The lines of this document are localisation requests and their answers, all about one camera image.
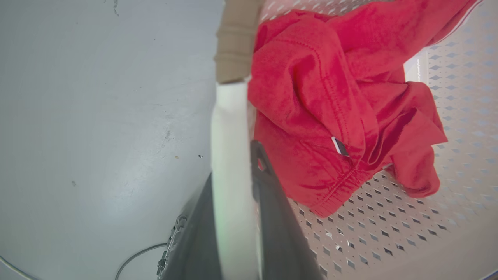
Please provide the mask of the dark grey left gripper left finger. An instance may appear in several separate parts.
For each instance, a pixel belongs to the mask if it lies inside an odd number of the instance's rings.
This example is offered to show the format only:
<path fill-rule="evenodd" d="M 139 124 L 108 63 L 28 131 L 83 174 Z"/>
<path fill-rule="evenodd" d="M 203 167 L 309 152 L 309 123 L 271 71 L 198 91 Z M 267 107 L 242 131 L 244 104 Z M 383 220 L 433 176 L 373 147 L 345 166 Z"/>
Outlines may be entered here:
<path fill-rule="evenodd" d="M 168 252 L 161 280 L 221 280 L 213 211 L 212 178 L 208 176 L 197 202 Z"/>

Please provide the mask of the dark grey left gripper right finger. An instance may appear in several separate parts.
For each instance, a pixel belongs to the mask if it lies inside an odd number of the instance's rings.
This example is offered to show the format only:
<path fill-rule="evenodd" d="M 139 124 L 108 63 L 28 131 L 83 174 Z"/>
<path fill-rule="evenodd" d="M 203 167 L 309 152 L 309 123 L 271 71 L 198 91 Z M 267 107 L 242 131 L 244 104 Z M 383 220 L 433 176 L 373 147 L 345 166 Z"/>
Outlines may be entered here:
<path fill-rule="evenodd" d="M 321 280 L 319 266 L 263 144 L 253 140 L 250 149 L 263 234 L 263 279 Z"/>

